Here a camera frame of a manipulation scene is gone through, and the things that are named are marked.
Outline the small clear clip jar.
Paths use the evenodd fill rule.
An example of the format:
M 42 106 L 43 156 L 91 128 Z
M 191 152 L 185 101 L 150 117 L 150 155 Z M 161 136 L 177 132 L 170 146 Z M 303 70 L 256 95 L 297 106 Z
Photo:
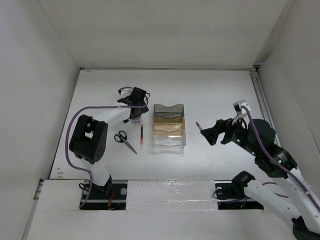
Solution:
M 135 125 L 135 126 L 138 126 L 138 125 L 140 125 L 141 123 L 142 123 L 142 117 L 141 117 L 141 116 L 132 119 L 132 124 Z

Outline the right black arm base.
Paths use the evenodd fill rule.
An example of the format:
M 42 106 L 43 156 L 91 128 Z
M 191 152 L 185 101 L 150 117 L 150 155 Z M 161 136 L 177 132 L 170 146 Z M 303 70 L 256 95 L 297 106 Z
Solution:
M 246 171 L 240 172 L 232 180 L 215 181 L 212 197 L 217 200 L 218 210 L 264 210 L 264 206 L 247 197 L 244 188 L 255 177 Z

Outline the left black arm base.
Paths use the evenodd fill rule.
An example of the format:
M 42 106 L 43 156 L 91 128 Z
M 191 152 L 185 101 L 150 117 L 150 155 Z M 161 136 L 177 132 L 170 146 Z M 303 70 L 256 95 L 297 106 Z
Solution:
M 90 182 L 79 183 L 81 199 L 79 208 L 85 211 L 124 211 L 126 210 L 128 181 L 116 180 L 112 182 L 108 195 L 92 186 L 88 194 Z

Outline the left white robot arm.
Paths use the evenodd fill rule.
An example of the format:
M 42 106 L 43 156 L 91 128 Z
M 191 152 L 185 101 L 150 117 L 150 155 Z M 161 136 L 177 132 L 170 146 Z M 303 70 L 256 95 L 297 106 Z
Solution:
M 68 165 L 89 176 L 88 194 L 107 198 L 112 192 L 112 176 L 102 157 L 106 152 L 108 130 L 119 123 L 137 121 L 149 111 L 150 93 L 138 87 L 125 86 L 118 90 L 129 95 L 117 100 L 116 105 L 86 106 L 71 118 L 64 144 Z

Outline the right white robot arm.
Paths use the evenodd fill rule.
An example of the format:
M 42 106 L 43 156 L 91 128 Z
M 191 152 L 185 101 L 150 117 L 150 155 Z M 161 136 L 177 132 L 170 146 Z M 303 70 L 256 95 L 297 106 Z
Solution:
M 211 146 L 224 134 L 222 145 L 235 143 L 254 156 L 254 163 L 286 194 L 288 201 L 267 189 L 252 174 L 241 171 L 224 186 L 217 185 L 213 193 L 218 200 L 255 200 L 280 218 L 297 240 L 320 238 L 320 201 L 304 183 L 304 178 L 293 157 L 274 143 L 276 132 L 262 119 L 252 119 L 248 125 L 242 120 L 220 119 L 200 133 Z

